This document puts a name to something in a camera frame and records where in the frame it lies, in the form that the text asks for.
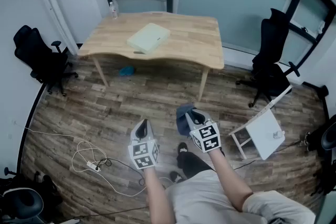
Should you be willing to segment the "blue rag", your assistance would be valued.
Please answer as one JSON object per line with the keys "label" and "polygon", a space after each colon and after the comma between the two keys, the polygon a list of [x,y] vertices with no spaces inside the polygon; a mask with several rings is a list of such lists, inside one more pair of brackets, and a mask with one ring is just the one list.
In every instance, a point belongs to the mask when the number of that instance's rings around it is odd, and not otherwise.
{"label": "blue rag", "polygon": [[135,73],[135,68],[133,66],[127,66],[119,70],[119,75],[122,77],[131,76]]}

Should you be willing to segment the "dark blue cloth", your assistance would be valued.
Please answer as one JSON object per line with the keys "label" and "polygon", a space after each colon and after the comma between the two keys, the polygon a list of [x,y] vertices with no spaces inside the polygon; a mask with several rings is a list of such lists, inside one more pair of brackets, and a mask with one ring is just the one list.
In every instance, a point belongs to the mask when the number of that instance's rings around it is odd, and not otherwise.
{"label": "dark blue cloth", "polygon": [[182,136],[189,137],[190,127],[186,119],[186,113],[194,109],[195,106],[192,103],[183,104],[176,109],[176,125],[177,130]]}

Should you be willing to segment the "person's black trousers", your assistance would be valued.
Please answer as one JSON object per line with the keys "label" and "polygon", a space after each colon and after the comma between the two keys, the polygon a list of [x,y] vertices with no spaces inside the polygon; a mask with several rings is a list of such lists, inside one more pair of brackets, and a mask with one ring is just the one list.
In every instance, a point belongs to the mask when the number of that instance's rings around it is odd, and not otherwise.
{"label": "person's black trousers", "polygon": [[206,170],[213,170],[203,160],[192,152],[180,152],[177,156],[177,166],[187,179]]}

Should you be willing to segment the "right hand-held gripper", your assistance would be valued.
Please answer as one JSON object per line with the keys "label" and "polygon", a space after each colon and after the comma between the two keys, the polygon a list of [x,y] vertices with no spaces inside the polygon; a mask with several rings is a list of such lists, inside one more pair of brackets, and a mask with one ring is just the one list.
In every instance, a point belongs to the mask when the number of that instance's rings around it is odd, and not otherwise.
{"label": "right hand-held gripper", "polygon": [[211,121],[212,119],[207,112],[193,109],[192,112],[187,112],[185,116],[193,142],[203,153],[220,148],[220,134],[217,123]]}

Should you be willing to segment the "person's right forearm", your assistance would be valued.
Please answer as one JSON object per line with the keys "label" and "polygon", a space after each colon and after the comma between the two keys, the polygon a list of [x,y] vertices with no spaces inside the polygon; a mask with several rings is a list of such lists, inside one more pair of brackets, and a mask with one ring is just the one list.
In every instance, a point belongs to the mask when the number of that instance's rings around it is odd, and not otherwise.
{"label": "person's right forearm", "polygon": [[253,194],[252,189],[232,169],[219,148],[208,152],[225,195],[233,207],[242,212],[244,202]]}

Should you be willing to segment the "light wooden table leg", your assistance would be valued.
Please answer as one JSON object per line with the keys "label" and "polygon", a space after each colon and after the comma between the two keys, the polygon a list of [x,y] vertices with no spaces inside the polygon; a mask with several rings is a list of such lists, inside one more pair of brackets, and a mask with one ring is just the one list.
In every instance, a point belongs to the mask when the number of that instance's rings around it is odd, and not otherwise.
{"label": "light wooden table leg", "polygon": [[202,95],[203,95],[203,91],[204,91],[204,88],[205,88],[208,72],[209,72],[209,67],[205,66],[203,68],[201,83],[200,83],[200,86],[199,86],[199,92],[198,92],[198,98],[197,98],[198,102],[200,102],[200,100],[202,99]]}
{"label": "light wooden table leg", "polygon": [[105,85],[106,87],[108,87],[109,84],[108,84],[108,82],[107,82],[107,80],[106,80],[106,78],[105,78],[105,76],[104,76],[104,74],[103,74],[103,71],[102,71],[102,68],[101,68],[101,66],[100,66],[100,63],[99,63],[98,59],[97,59],[95,56],[92,56],[91,58],[92,58],[92,60],[93,60],[93,62],[94,62],[94,64],[95,64],[95,66],[96,66],[96,69],[97,69],[97,71],[98,71],[98,73],[99,73],[99,75],[100,75],[100,77],[101,77],[101,80],[103,81],[104,85]]}

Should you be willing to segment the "dark round device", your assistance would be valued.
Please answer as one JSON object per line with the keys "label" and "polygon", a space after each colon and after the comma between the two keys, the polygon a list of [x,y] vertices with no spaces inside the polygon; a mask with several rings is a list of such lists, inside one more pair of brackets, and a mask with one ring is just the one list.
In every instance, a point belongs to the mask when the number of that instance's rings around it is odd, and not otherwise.
{"label": "dark round device", "polygon": [[34,178],[4,168],[0,178],[0,224],[33,221],[52,213],[63,202],[50,176],[36,171]]}

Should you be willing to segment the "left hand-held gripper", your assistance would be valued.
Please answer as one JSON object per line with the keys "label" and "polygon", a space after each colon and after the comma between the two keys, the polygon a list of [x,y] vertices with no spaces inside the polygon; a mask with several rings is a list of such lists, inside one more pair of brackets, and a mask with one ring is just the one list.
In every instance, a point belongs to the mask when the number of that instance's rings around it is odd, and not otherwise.
{"label": "left hand-held gripper", "polygon": [[131,131],[128,150],[136,169],[145,169],[157,165],[159,147],[148,119],[139,122]]}

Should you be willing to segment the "white wall pipe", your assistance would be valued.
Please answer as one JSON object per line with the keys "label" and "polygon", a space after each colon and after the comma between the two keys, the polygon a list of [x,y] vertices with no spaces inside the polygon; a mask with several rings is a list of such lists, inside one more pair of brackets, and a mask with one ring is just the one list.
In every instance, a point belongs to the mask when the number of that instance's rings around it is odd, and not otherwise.
{"label": "white wall pipe", "polygon": [[65,21],[63,13],[58,5],[57,0],[43,0],[47,11],[49,12],[54,25],[56,26],[59,34],[61,35],[63,41],[65,42],[67,48],[72,55],[78,54],[78,46],[73,38],[73,35]]}

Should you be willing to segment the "person's left forearm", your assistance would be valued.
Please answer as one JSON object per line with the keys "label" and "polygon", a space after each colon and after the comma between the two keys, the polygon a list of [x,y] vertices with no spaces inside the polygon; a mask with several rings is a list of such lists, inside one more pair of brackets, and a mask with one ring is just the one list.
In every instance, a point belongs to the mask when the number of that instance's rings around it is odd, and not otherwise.
{"label": "person's left forearm", "polygon": [[152,224],[175,224],[172,205],[156,174],[155,168],[145,168],[144,178],[148,192],[150,219]]}

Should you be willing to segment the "clear plastic water bottle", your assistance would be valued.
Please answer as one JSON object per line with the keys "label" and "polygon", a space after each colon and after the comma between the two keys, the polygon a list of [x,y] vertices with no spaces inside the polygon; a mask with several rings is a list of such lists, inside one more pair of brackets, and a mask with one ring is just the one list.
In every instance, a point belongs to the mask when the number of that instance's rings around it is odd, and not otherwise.
{"label": "clear plastic water bottle", "polygon": [[117,19],[118,18],[118,11],[117,11],[117,8],[115,7],[115,4],[113,3],[113,1],[111,1],[109,3],[109,10],[110,10],[111,16],[114,19]]}

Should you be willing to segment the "pale green board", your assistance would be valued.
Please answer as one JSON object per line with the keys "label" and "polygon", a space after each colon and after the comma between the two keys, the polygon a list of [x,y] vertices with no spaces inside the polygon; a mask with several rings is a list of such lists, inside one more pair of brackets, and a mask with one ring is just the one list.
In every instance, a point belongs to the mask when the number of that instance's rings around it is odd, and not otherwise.
{"label": "pale green board", "polygon": [[171,31],[154,23],[149,23],[132,35],[127,44],[143,54],[151,54],[170,37]]}

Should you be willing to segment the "white folding chair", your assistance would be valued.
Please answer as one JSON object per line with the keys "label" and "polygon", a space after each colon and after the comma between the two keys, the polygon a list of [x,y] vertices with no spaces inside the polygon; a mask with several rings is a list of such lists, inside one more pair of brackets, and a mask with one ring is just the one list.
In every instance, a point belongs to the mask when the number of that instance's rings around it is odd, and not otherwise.
{"label": "white folding chair", "polygon": [[[290,90],[292,86],[289,86],[275,99],[272,99],[260,112],[258,112],[247,123],[229,133],[242,156],[243,159],[247,159],[246,154],[243,151],[243,146],[252,141],[260,158],[266,160],[275,150],[285,141],[285,136],[281,139],[274,139],[272,134],[276,131],[283,131],[278,124],[271,109],[274,105],[281,100]],[[239,142],[236,133],[245,129],[249,135],[249,138],[244,142]]]}

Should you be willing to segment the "black mesh office chair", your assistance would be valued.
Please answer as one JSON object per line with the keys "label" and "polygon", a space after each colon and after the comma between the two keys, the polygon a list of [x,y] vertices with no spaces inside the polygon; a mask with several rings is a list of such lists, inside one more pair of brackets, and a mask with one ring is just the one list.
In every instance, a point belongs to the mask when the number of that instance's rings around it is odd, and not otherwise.
{"label": "black mesh office chair", "polygon": [[271,101],[290,87],[287,75],[291,72],[297,77],[300,76],[297,66],[292,62],[289,62],[290,68],[287,71],[282,71],[278,65],[288,34],[288,16],[272,8],[271,17],[261,22],[261,46],[259,53],[252,60],[253,76],[249,81],[236,81],[237,85],[243,84],[257,89],[253,102],[248,104],[250,108],[254,107],[261,94]]}
{"label": "black mesh office chair", "polygon": [[73,64],[68,61],[68,56],[59,48],[61,42],[54,41],[52,46],[57,49],[52,51],[43,41],[37,28],[22,26],[15,34],[15,56],[31,68],[30,76],[40,83],[49,85],[47,89],[52,94],[53,87],[57,84],[63,96],[64,92],[62,79],[67,77],[78,77],[76,72],[66,72],[67,67]]}

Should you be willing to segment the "person's light grey shirt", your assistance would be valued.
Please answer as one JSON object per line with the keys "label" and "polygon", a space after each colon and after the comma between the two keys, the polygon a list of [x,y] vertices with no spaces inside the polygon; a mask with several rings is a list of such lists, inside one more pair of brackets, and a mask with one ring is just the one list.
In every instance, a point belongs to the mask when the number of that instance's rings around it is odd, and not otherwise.
{"label": "person's light grey shirt", "polygon": [[239,212],[213,170],[168,187],[166,194],[176,224],[314,224],[316,218],[310,209],[274,190],[252,194]]}

